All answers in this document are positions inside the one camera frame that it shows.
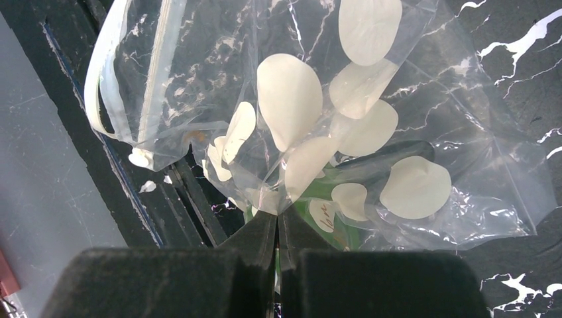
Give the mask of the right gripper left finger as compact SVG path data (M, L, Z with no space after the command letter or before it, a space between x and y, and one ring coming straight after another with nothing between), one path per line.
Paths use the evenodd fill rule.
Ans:
M64 269L43 317L271 317L277 217L215 248L93 248Z

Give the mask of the clear polka dot zip bag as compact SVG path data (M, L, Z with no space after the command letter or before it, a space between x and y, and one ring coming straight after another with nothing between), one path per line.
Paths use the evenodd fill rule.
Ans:
M407 140L380 200L434 250L524 237L555 209L541 146L444 1L114 1L84 83L97 132L159 171L194 155L251 220L326 165Z

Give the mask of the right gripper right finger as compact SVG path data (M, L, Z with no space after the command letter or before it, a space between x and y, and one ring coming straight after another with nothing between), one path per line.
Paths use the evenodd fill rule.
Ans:
M440 252L344 252L294 209L278 218L285 317L488 317L478 281Z

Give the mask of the small green fake lime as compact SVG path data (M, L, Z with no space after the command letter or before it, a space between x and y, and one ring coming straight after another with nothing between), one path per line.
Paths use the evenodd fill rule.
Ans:
M391 215L380 200L391 167L411 156L434 162L435 150L428 141L407 140L328 164L292 208L339 250L433 250L419 221Z

